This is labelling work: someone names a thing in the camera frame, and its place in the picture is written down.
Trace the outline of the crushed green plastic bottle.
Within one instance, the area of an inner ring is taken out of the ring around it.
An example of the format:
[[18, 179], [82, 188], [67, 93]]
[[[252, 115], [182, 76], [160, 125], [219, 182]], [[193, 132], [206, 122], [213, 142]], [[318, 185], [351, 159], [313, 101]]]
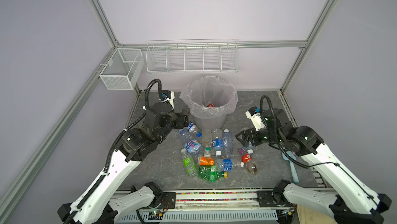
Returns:
[[219, 172], [214, 166], [200, 166], [198, 176], [203, 180], [215, 182], [220, 178], [227, 179], [228, 173], [223, 171]]

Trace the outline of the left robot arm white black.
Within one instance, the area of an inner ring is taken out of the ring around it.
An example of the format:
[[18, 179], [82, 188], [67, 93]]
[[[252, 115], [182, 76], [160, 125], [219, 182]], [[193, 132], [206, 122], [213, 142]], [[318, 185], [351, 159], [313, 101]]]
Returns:
[[166, 199], [154, 183], [113, 199], [125, 178], [173, 129], [189, 123], [187, 111], [175, 112], [171, 98], [162, 90], [160, 79], [152, 80], [145, 89], [145, 110], [117, 136], [107, 154], [103, 170], [90, 187], [74, 202], [63, 204], [57, 211], [65, 224], [114, 224], [120, 218], [141, 208], [159, 208]]

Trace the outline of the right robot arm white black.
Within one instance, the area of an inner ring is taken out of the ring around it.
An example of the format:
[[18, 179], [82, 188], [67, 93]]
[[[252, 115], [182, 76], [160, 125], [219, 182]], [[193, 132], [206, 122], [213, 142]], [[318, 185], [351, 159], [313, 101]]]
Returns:
[[247, 111], [254, 127], [239, 132], [236, 139], [245, 147], [267, 144], [282, 152], [294, 165], [315, 169], [334, 189], [318, 193], [281, 180], [272, 190], [277, 206], [297, 204], [325, 214], [338, 224], [382, 224], [382, 213], [392, 200], [371, 190], [332, 153], [323, 138], [308, 126], [294, 127], [284, 110], [274, 108], [263, 95], [259, 106]]

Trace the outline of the clear bottle green label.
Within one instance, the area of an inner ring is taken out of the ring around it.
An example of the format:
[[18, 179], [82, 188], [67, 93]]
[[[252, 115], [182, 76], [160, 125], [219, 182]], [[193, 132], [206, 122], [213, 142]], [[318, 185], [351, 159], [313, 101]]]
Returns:
[[185, 170], [187, 172], [187, 175], [189, 175], [189, 176], [197, 175], [196, 165], [193, 161], [193, 158], [188, 153], [188, 151], [185, 148], [183, 148], [183, 149], [181, 149], [181, 154], [183, 156], [183, 164], [184, 164]]

